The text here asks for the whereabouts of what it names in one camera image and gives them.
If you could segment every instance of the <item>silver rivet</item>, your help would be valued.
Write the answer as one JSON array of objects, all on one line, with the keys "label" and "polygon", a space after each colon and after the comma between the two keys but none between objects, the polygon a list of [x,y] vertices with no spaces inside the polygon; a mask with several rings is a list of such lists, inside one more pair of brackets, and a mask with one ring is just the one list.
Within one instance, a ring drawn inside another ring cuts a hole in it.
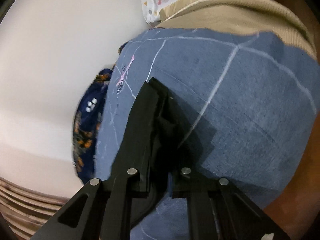
[{"label": "silver rivet", "polygon": [[127,171],[127,173],[129,174],[129,175],[134,175],[134,174],[136,174],[138,171],[137,171],[137,169],[135,169],[135,168],[130,168],[130,169],[128,169],[128,171]]},{"label": "silver rivet", "polygon": [[91,179],[91,180],[90,180],[90,185],[92,185],[92,186],[96,186],[96,185],[98,185],[99,183],[100,183],[100,180],[97,179],[97,178],[94,178],[94,179]]},{"label": "silver rivet", "polygon": [[229,184],[229,180],[227,180],[226,178],[221,178],[219,179],[219,183],[223,186],[228,185]]},{"label": "silver rivet", "polygon": [[190,174],[191,173],[191,169],[190,168],[187,168],[187,167],[184,167],[181,169],[181,172],[183,174]]}]

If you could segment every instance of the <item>beige ribbed cloth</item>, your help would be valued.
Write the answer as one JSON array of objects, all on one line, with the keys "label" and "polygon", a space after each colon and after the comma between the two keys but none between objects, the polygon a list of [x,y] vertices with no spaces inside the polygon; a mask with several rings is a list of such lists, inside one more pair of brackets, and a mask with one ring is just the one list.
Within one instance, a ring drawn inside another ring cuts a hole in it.
[{"label": "beige ribbed cloth", "polygon": [[160,11],[162,28],[208,28],[250,35],[273,32],[284,44],[316,59],[311,35],[299,18],[273,0],[179,0]]}]

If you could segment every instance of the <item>brown wooden surface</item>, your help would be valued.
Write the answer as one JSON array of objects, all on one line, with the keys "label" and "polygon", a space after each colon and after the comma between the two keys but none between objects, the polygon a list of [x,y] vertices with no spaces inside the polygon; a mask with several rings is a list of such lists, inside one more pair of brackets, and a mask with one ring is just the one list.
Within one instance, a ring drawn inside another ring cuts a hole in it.
[{"label": "brown wooden surface", "polygon": [[[292,10],[315,39],[320,58],[320,24],[304,0],[275,0]],[[320,115],[290,183],[265,212],[292,240],[300,239],[320,210]]]}]

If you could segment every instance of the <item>blue fabric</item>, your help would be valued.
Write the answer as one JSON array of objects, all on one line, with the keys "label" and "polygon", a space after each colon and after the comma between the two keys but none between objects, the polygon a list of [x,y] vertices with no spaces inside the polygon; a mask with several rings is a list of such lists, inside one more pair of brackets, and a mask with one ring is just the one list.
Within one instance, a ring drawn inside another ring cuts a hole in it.
[{"label": "blue fabric", "polygon": [[73,124],[73,159],[78,177],[85,184],[94,175],[96,137],[101,124],[112,70],[99,72],[84,93],[76,111]]},{"label": "blue fabric", "polygon": [[[96,176],[107,179],[142,84],[173,93],[197,169],[227,177],[261,208],[292,178],[320,104],[320,72],[273,33],[151,29],[128,42],[115,65],[98,134]],[[131,239],[188,239],[185,199],[167,195]]]}]

